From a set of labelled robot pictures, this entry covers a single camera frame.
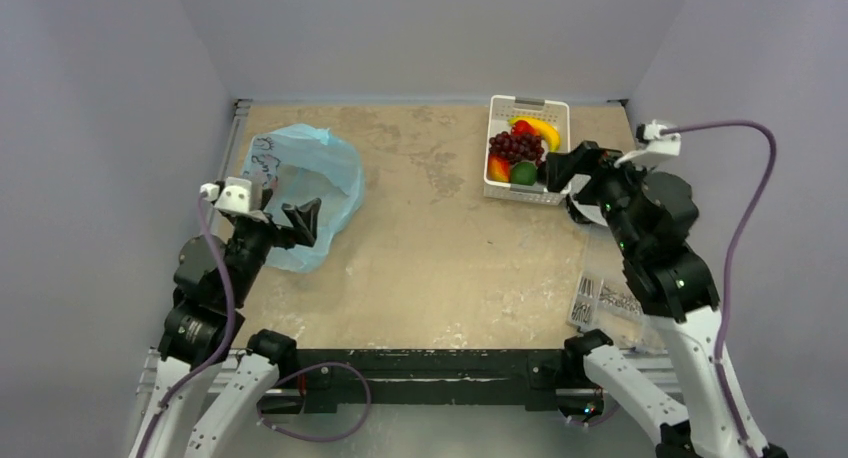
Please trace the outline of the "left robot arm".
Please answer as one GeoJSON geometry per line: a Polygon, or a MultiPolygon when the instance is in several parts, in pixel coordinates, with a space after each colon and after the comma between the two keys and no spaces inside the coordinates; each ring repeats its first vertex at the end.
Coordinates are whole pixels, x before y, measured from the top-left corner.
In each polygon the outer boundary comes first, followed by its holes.
{"type": "Polygon", "coordinates": [[[205,196],[197,202],[201,234],[181,249],[174,274],[174,306],[165,318],[157,347],[164,364],[186,365],[188,371],[168,385],[164,396],[153,405],[151,421],[134,446],[133,457],[149,455],[153,434],[164,415],[176,406],[177,395],[224,361],[244,322],[238,310],[244,306],[270,251],[275,247],[312,247],[316,242],[322,204],[319,198],[300,206],[283,204],[284,215],[293,220],[291,226],[228,215],[233,234],[226,242],[210,231],[205,202],[205,196]]]}

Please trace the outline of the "dark red fake grapes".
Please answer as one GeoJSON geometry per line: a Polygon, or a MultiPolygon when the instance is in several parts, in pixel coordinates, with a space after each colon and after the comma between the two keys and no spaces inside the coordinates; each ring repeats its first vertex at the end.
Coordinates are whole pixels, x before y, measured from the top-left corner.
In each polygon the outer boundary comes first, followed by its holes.
{"type": "Polygon", "coordinates": [[[546,148],[540,136],[530,133],[501,132],[488,139],[489,154],[506,160],[510,164],[519,162],[537,163],[542,160],[546,148]]]}

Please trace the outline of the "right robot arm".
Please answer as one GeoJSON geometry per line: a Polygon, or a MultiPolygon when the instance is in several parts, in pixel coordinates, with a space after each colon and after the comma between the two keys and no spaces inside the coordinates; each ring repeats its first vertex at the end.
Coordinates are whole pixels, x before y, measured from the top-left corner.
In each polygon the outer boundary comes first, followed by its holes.
{"type": "Polygon", "coordinates": [[[612,339],[591,330],[564,342],[560,373],[600,387],[645,431],[659,457],[781,457],[744,399],[725,345],[727,304],[706,262],[687,243],[699,211],[682,178],[642,170],[585,141],[549,153],[546,184],[600,209],[623,259],[631,294],[665,345],[681,392],[674,400],[628,364],[612,339]]]}

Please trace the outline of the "blue printed plastic bag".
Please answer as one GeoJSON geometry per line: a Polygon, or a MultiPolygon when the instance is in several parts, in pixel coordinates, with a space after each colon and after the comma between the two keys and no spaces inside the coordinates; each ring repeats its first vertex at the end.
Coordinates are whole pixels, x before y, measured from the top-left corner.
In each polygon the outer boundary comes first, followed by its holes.
{"type": "Polygon", "coordinates": [[[365,171],[354,146],[328,129],[294,124],[252,138],[241,173],[271,190],[264,211],[288,226],[285,204],[321,200],[317,241],[312,247],[274,248],[266,264],[296,273],[319,268],[337,234],[349,224],[365,199],[365,171]]]}

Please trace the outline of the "green fake avocado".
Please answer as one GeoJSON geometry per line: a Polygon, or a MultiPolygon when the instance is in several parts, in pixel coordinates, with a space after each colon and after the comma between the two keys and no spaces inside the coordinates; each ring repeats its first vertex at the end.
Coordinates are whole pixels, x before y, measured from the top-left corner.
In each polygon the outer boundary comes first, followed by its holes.
{"type": "Polygon", "coordinates": [[[516,163],[510,171],[510,183],[521,186],[534,186],[537,183],[538,169],[533,162],[516,163]]]}

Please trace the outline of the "orange fake fruit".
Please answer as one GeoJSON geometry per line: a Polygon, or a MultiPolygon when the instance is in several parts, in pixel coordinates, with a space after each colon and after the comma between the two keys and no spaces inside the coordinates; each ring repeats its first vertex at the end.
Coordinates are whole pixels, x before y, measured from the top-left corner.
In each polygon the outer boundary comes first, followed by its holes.
{"type": "Polygon", "coordinates": [[[512,165],[508,159],[490,154],[487,159],[487,179],[493,182],[509,183],[511,168],[512,165]]]}

